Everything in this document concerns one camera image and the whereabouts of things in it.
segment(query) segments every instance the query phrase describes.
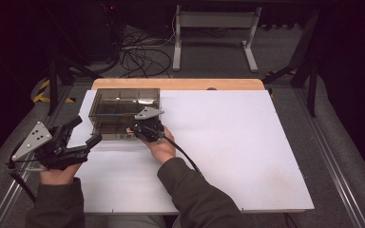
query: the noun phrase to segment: metal stand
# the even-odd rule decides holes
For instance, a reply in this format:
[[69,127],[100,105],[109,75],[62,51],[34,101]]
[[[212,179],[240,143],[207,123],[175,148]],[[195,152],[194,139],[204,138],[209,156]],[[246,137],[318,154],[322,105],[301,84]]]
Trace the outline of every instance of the metal stand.
[[264,84],[269,84],[275,81],[277,78],[280,78],[281,76],[297,68],[298,70],[295,74],[295,77],[291,81],[291,85],[292,87],[301,87],[310,76],[307,107],[309,108],[310,114],[313,117],[316,116],[314,106],[317,89],[317,57],[313,56],[312,53],[309,53],[309,44],[313,35],[314,27],[317,23],[318,14],[319,9],[314,9],[310,15],[310,19],[301,34],[300,40],[298,41],[298,45],[296,46],[295,52],[292,55],[289,66],[262,79]]
[[181,27],[195,28],[251,28],[246,41],[242,41],[242,47],[247,57],[248,65],[252,72],[258,72],[258,67],[251,51],[254,34],[260,17],[261,8],[255,12],[196,12],[181,11],[181,6],[176,9],[176,45],[174,46],[173,70],[180,70],[182,39]]
[[49,112],[50,116],[55,108],[58,105],[58,80],[57,77],[61,79],[61,82],[64,86],[72,86],[74,82],[74,78],[72,72],[70,71],[70,67],[74,67],[77,70],[81,71],[85,75],[89,76],[93,80],[103,78],[102,76],[96,74],[95,72],[89,70],[88,68],[79,65],[73,60],[65,57],[59,56],[54,58],[49,66],[49,96],[50,96],[50,104],[49,104]]

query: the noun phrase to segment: metal frame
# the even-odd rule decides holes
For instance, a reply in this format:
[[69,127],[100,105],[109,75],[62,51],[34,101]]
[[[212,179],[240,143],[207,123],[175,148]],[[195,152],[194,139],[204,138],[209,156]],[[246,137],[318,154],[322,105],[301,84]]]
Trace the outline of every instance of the metal frame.
[[182,55],[181,27],[196,28],[251,28],[247,40],[242,41],[242,48],[247,57],[252,72],[258,72],[258,67],[251,51],[251,44],[256,33],[261,8],[255,12],[196,12],[176,9],[176,45],[174,46],[173,70],[180,70]]
[[[72,90],[72,86],[66,85],[63,89],[61,89],[60,96],[59,96],[59,104],[56,105],[56,108],[53,110],[52,114],[50,116],[46,116],[44,119],[45,125],[52,125],[58,116],[59,110],[61,109],[62,105],[65,103],[67,96],[69,92]],[[26,157],[26,160],[31,160],[33,157],[32,153],[29,153]],[[30,162],[30,163],[23,163],[22,168],[29,168],[35,166],[36,162]],[[27,181],[29,178],[29,172],[24,171],[20,175],[24,181]],[[19,198],[19,195],[22,191],[22,188],[18,183],[16,183],[15,180],[11,182],[10,188],[8,189],[7,194],[2,199],[2,202],[0,204],[0,227],[3,227],[6,220],[8,219],[8,216],[10,215],[11,209],[13,209],[13,206],[17,199]]]
[[322,159],[327,166],[328,171],[330,172],[331,178],[334,181],[336,186],[336,190],[339,193],[343,205],[348,212],[349,217],[351,218],[352,224],[357,228],[365,228],[365,218],[361,209],[352,193],[352,189],[346,180],[345,176],[342,173],[342,170],[339,168],[338,163],[336,162],[333,151],[331,150],[329,144],[327,143],[324,135],[319,127],[319,124],[316,118],[308,111],[308,105],[306,102],[305,95],[299,88],[294,88],[296,97],[304,110],[304,114],[307,117],[307,120],[314,130],[315,136],[318,141],[319,152],[321,154]]

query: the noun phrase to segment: hand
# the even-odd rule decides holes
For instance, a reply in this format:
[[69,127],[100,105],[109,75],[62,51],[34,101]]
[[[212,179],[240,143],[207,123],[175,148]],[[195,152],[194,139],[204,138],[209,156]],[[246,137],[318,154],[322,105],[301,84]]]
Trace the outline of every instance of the hand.
[[[166,126],[164,127],[164,135],[168,139],[174,141],[173,135]],[[166,139],[161,139],[157,142],[143,142],[150,149],[150,152],[152,152],[153,158],[155,158],[161,164],[164,164],[169,159],[176,157],[176,148],[174,148],[174,146]]]
[[48,185],[61,185],[73,183],[73,178],[79,170],[81,163],[68,166],[64,171],[51,169],[40,173],[40,182]]

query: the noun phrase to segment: metal bracket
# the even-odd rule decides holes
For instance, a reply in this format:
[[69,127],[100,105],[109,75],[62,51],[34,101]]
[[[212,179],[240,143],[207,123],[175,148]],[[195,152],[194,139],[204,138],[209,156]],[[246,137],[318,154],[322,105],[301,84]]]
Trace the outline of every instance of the metal bracket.
[[37,122],[34,128],[29,133],[28,137],[16,151],[16,153],[12,156],[14,162],[28,154],[38,147],[42,146],[45,143],[48,143],[52,139],[51,134],[49,133],[46,126],[41,123]]
[[163,113],[164,111],[161,111],[159,109],[153,107],[145,107],[144,110],[138,113],[138,115],[135,115],[135,120],[137,121],[147,120],[149,118],[159,116]]

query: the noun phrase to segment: table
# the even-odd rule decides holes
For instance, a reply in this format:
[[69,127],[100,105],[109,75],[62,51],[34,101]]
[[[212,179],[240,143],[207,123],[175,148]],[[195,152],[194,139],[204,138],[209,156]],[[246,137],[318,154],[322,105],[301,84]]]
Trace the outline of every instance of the table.
[[[161,89],[162,122],[176,143],[243,213],[314,209],[269,93],[259,80],[99,79],[92,89],[154,86]],[[209,87],[218,90],[202,90]],[[87,92],[80,111],[83,122],[74,128],[68,147],[89,138],[87,113],[94,95],[95,90]],[[156,177],[159,167],[139,140],[100,142],[78,171],[85,212],[177,214]]]

